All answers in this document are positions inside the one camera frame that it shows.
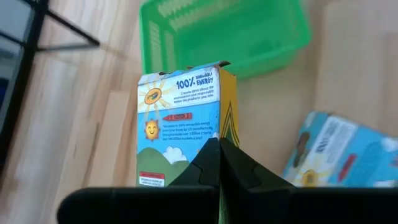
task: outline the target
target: green basket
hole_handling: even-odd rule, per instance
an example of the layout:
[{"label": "green basket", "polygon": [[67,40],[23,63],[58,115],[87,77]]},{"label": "green basket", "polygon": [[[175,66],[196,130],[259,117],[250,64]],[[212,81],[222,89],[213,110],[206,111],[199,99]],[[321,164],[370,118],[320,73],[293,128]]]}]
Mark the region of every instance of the green basket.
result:
[{"label": "green basket", "polygon": [[311,39],[300,0],[149,0],[140,22],[146,74],[226,60],[246,78],[287,65]]}]

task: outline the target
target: wood grain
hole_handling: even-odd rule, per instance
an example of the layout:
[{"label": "wood grain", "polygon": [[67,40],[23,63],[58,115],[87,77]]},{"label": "wood grain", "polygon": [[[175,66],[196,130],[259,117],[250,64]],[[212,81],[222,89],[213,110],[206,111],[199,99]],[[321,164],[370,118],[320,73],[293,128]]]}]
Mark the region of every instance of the wood grain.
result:
[{"label": "wood grain", "polygon": [[398,2],[334,2],[325,12],[315,108],[398,136],[394,53]]},{"label": "wood grain", "polygon": [[[141,76],[139,1],[53,0],[50,7],[102,46],[36,55],[3,176],[0,223],[55,223],[63,197],[87,184],[109,92],[129,93]],[[40,45],[74,42],[83,40],[46,18]]]},{"label": "wood grain", "polygon": [[111,92],[106,105],[105,117],[99,132],[98,145],[95,149],[88,186],[110,187],[114,178],[118,161],[126,155],[126,145],[121,144],[124,123],[131,122],[131,114],[127,114],[129,92]]},{"label": "wood grain", "polygon": [[[287,68],[238,83],[241,147],[277,174],[313,109],[398,135],[398,2],[303,1],[312,43]],[[140,2],[52,1],[101,48],[36,55],[3,177],[0,223],[55,223],[74,190],[135,185]],[[82,41],[46,19],[41,45]]]}]

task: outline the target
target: black plastic object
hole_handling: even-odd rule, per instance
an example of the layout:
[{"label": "black plastic object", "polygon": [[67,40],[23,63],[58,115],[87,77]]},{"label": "black plastic object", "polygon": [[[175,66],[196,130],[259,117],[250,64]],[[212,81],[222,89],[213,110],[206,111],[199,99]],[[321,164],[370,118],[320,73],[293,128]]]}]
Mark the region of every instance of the black plastic object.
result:
[{"label": "black plastic object", "polygon": [[221,174],[226,223],[398,223],[396,189],[296,188],[227,139],[220,144],[221,161],[210,139],[166,188],[79,190],[61,203],[58,222],[217,223]]},{"label": "black plastic object", "polygon": [[296,188],[227,139],[220,142],[228,223],[398,222],[396,189]]},{"label": "black plastic object", "polygon": [[212,138],[207,140],[206,144],[189,166],[170,184],[170,186],[206,185],[219,190],[220,160],[221,151],[218,139]]},{"label": "black plastic object", "polygon": [[185,171],[166,188],[92,188],[69,195],[59,224],[218,223],[220,144],[209,139]]}]

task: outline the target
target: black metal frame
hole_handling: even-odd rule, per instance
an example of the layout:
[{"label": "black metal frame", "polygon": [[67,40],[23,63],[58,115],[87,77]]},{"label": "black metal frame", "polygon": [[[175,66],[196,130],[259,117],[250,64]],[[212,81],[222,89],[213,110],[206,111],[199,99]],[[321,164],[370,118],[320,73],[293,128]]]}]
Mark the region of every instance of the black metal frame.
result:
[{"label": "black metal frame", "polygon": [[[16,125],[19,110],[21,108],[22,100],[25,95],[25,89],[29,81],[30,71],[32,68],[34,56],[36,52],[50,52],[58,50],[77,50],[77,49],[89,49],[93,47],[99,47],[100,42],[87,34],[86,32],[73,25],[71,22],[61,18],[56,13],[49,9],[49,0],[20,0],[30,6],[34,11],[33,18],[30,22],[30,31],[27,35],[26,41],[18,40],[17,38],[0,30],[0,36],[20,45],[23,48],[22,58],[19,64],[19,70],[16,73],[15,84],[13,86],[11,98],[4,118],[3,127],[0,128],[0,174],[3,172],[6,158],[9,151],[12,135],[14,132],[14,126]],[[46,16],[51,17],[55,21],[59,22],[67,29],[70,29],[74,33],[80,35],[88,41],[87,44],[68,44],[51,47],[38,47],[40,33],[42,31],[44,18]]]}]

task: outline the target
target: cardboard box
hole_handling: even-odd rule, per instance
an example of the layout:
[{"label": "cardboard box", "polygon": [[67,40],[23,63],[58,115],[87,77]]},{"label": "cardboard box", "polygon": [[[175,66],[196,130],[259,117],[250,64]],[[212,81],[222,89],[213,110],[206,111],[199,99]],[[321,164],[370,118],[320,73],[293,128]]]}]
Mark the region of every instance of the cardboard box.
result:
[{"label": "cardboard box", "polygon": [[313,111],[300,129],[284,178],[297,187],[395,187],[398,139]]},{"label": "cardboard box", "polygon": [[138,186],[168,186],[209,138],[228,138],[239,145],[236,78],[222,69],[227,64],[216,62],[141,78],[137,102]]}]

